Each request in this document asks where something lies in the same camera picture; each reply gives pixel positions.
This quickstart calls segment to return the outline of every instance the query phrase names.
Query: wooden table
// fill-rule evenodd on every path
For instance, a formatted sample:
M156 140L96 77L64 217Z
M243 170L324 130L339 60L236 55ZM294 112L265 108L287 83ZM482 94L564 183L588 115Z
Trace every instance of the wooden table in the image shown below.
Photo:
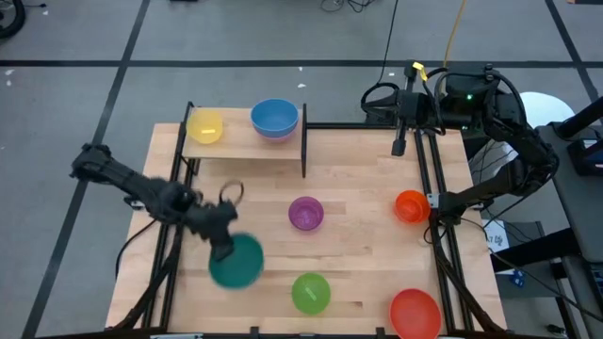
M157 124L144 174L169 177L178 124ZM283 160L210 159L201 162L193 187L216 200L221 185L237 178L245 184L232 232L249 232L262 243L265 270L251 287L231 291L216 286L207 272L209 245L186 231L172 305L170 331L248 333L373 334L376 327L394 333L388 321L390 300L405 288L420 288L440 302L432 248L422 240L427 222L405 225L392 212L405 189L421 191L415 139L408 136L406 155L389 155L394 131L309 130L307 176ZM438 137L448 189L472 185L459 133ZM429 147L428 165L432 170ZM300 196L319 199L325 219L315 234L294 229L289 204ZM481 223L477 212L465 218ZM135 212L129 235L149 218ZM107 325L120 321L147 286L158 227L133 242L122 258ZM457 226L464 278L483 309L505 327L497 284L481 230L468 222ZM291 285L304 272L325 276L332 288L328 308L318 316L296 310ZM457 328L463 325L454 288ZM163 291L157 294L155 324Z

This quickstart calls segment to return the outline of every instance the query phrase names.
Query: blue bowl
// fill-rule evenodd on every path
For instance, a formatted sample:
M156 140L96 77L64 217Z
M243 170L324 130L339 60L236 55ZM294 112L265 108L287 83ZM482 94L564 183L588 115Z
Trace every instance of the blue bowl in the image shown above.
M284 137L298 124L298 109L287 100L267 99L252 109L255 130L264 137Z

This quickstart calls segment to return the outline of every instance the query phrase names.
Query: wooden shelf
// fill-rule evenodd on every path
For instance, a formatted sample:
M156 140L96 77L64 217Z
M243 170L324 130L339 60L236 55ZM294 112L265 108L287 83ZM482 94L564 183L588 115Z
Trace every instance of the wooden shelf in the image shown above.
M190 114L198 114L204 110L220 112L224 123L222 136L209 145L203 145L187 136L182 151L183 157L302 160L304 131L301 110L293 136L282 143L272 143L255 131L250 118L250 108L192 107Z

